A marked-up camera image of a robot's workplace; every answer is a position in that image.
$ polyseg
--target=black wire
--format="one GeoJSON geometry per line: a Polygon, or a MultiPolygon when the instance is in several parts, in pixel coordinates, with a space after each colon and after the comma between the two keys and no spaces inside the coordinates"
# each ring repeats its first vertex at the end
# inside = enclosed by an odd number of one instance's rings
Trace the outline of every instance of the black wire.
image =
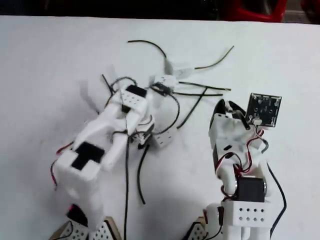
{"type": "Polygon", "coordinates": [[[123,240],[127,240],[127,218],[128,218],[128,201],[129,201],[129,145],[130,137],[126,141],[125,149],[125,209],[124,209],[124,226],[123,226],[123,240]]]}
{"type": "Polygon", "coordinates": [[[168,96],[172,97],[172,98],[175,100],[175,102],[176,102],[176,104],[177,104],[177,106],[178,106],[178,111],[177,111],[177,113],[176,113],[176,117],[175,117],[173,123],[171,123],[168,127],[166,127],[166,128],[165,128],[164,130],[162,130],[162,131],[153,132],[153,133],[152,133],[153,135],[159,135],[159,134],[165,133],[166,131],[168,131],[168,130],[177,122],[177,120],[178,120],[178,118],[179,118],[179,115],[180,115],[180,103],[179,103],[178,99],[177,99],[175,96],[173,96],[172,94],[169,94],[168,96]]]}
{"type": "Polygon", "coordinates": [[[174,91],[173,94],[178,94],[182,96],[203,96],[203,97],[219,97],[223,96],[223,94],[195,94],[195,93],[184,93],[184,92],[176,92],[174,91]]]}
{"type": "Polygon", "coordinates": [[[276,226],[278,225],[281,217],[283,216],[283,214],[285,213],[285,211],[287,209],[287,200],[286,200],[285,193],[284,193],[280,183],[278,182],[275,174],[272,172],[272,170],[271,170],[271,168],[270,168],[268,163],[267,163],[267,166],[268,166],[268,169],[269,169],[269,172],[270,172],[271,176],[273,177],[273,179],[275,181],[275,184],[277,185],[277,187],[278,187],[278,189],[279,189],[279,191],[281,193],[282,200],[283,200],[283,208],[282,208],[281,212],[279,213],[278,217],[275,219],[275,221],[274,221],[274,223],[273,223],[273,225],[271,227],[271,230],[270,230],[270,238],[271,238],[272,234],[274,233],[274,230],[275,230],[276,226]]]}
{"type": "Polygon", "coordinates": [[[72,233],[74,232],[74,225],[73,225],[72,221],[70,221],[70,220],[68,221],[68,223],[70,223],[70,225],[71,225],[71,231],[70,231],[70,233],[68,235],[59,236],[59,237],[56,237],[56,238],[51,238],[50,240],[60,240],[60,239],[69,238],[72,235],[72,233]]]}
{"type": "Polygon", "coordinates": [[[113,88],[114,85],[115,85],[116,83],[118,83],[118,82],[120,82],[120,81],[122,81],[122,80],[126,80],[126,79],[132,81],[134,85],[136,85],[136,86],[138,85],[137,81],[134,80],[132,77],[122,76],[122,77],[118,77],[118,78],[111,84],[112,90],[115,92],[115,90],[114,90],[114,88],[113,88]]]}
{"type": "Polygon", "coordinates": [[[147,152],[148,152],[148,150],[149,150],[149,147],[150,147],[149,144],[148,144],[147,146],[145,146],[144,152],[143,152],[142,157],[141,157],[141,159],[140,159],[140,163],[139,163],[139,167],[138,167],[138,172],[137,172],[137,178],[136,178],[136,182],[137,182],[137,185],[138,185],[139,195],[140,195],[140,198],[141,198],[141,201],[142,201],[143,205],[146,204],[146,201],[145,201],[144,195],[142,194],[142,190],[141,190],[140,172],[141,172],[142,163],[144,162],[144,159],[145,159],[146,154],[147,154],[147,152]]]}
{"type": "Polygon", "coordinates": [[[130,41],[128,41],[128,43],[147,43],[147,44],[151,44],[151,45],[155,46],[156,48],[158,48],[158,49],[162,52],[164,58],[167,58],[166,53],[161,49],[161,47],[159,47],[157,44],[155,44],[155,43],[153,43],[153,42],[151,42],[151,41],[146,41],[146,40],[130,40],[130,41]]]}
{"type": "Polygon", "coordinates": [[[192,86],[197,86],[197,87],[202,87],[202,88],[207,88],[207,89],[213,89],[213,90],[231,91],[230,88],[207,86],[207,85],[203,85],[203,84],[199,84],[199,83],[195,83],[195,82],[188,82],[188,81],[179,81],[179,84],[192,85],[192,86]]]}
{"type": "Polygon", "coordinates": [[[193,111],[195,110],[195,108],[197,107],[197,105],[199,104],[200,100],[202,99],[202,97],[204,96],[205,92],[207,91],[207,88],[204,89],[204,91],[202,92],[202,94],[200,95],[200,97],[198,98],[198,100],[196,101],[196,103],[194,104],[194,106],[191,108],[190,112],[188,113],[188,115],[185,117],[185,119],[182,121],[182,123],[180,123],[179,126],[177,126],[177,129],[180,129],[185,123],[186,121],[189,119],[189,117],[191,116],[191,114],[193,113],[193,111]]]}
{"type": "Polygon", "coordinates": [[[213,236],[211,236],[211,237],[209,237],[209,238],[205,238],[205,240],[214,239],[216,236],[219,235],[219,233],[221,232],[221,229],[222,229],[222,225],[220,226],[219,231],[218,231],[215,235],[213,235],[213,236]]]}
{"type": "Polygon", "coordinates": [[[198,67],[195,67],[194,69],[208,69],[208,68],[212,68],[213,66],[219,64],[222,62],[223,59],[225,59],[225,57],[231,52],[231,50],[234,48],[235,46],[232,46],[229,51],[226,52],[226,54],[217,62],[211,64],[211,65],[208,65],[208,66],[198,66],[198,67]]]}
{"type": "Polygon", "coordinates": [[[115,91],[115,90],[111,87],[111,85],[108,83],[105,75],[102,74],[102,78],[103,78],[105,84],[107,85],[107,87],[108,87],[108,89],[109,89],[109,91],[110,91],[110,96],[112,96],[116,91],[115,91]]]}

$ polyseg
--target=black square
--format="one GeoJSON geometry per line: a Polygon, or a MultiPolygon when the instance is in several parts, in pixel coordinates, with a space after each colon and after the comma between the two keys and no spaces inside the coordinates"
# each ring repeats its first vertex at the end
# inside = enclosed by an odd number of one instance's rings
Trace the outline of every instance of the black square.
{"type": "Polygon", "coordinates": [[[102,156],[105,154],[103,149],[86,141],[81,143],[75,152],[78,154],[78,157],[73,161],[71,166],[80,171],[85,167],[89,160],[99,164],[102,156]]]}
{"type": "Polygon", "coordinates": [[[262,178],[239,177],[237,179],[236,201],[265,202],[265,183],[262,178]]]}
{"type": "Polygon", "coordinates": [[[261,120],[260,126],[275,127],[281,100],[281,96],[251,93],[245,115],[247,123],[253,125],[254,120],[261,120]]]}

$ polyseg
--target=red object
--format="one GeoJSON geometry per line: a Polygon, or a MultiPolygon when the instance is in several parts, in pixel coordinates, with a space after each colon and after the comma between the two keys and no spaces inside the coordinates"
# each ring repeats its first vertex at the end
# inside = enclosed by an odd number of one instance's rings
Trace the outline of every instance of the red object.
{"type": "Polygon", "coordinates": [[[221,18],[225,21],[280,23],[285,14],[286,4],[287,0],[278,0],[273,13],[268,15],[243,9],[242,0],[224,0],[223,7],[221,9],[221,18]]]}

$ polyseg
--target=dark background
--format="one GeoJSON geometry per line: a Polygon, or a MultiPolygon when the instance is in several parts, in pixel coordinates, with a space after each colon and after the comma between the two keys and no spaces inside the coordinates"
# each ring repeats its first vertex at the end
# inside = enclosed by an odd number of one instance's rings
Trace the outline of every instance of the dark background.
{"type": "Polygon", "coordinates": [[[0,0],[0,15],[216,20],[217,0],[0,0]]]}

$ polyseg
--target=red wire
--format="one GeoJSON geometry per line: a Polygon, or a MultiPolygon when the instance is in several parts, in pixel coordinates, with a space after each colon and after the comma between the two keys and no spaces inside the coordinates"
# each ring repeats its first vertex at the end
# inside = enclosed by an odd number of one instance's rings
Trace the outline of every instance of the red wire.
{"type": "MultiPolygon", "coordinates": [[[[63,146],[63,147],[60,147],[58,149],[58,151],[56,151],[56,155],[60,155],[62,153],[63,150],[65,150],[66,148],[70,147],[72,144],[74,144],[74,141],[68,143],[67,145],[63,146]]],[[[57,190],[57,187],[58,187],[58,183],[57,183],[57,179],[54,175],[54,165],[56,163],[58,159],[54,160],[53,163],[51,164],[51,167],[50,167],[50,173],[51,173],[51,177],[52,177],[52,181],[54,183],[54,190],[56,191],[57,190]]]]}
{"type": "Polygon", "coordinates": [[[72,144],[74,144],[74,141],[68,143],[67,145],[65,145],[65,146],[63,146],[63,147],[60,147],[60,148],[58,149],[58,151],[56,151],[55,154],[56,154],[56,155],[60,155],[63,150],[65,150],[66,148],[70,147],[72,144]]]}

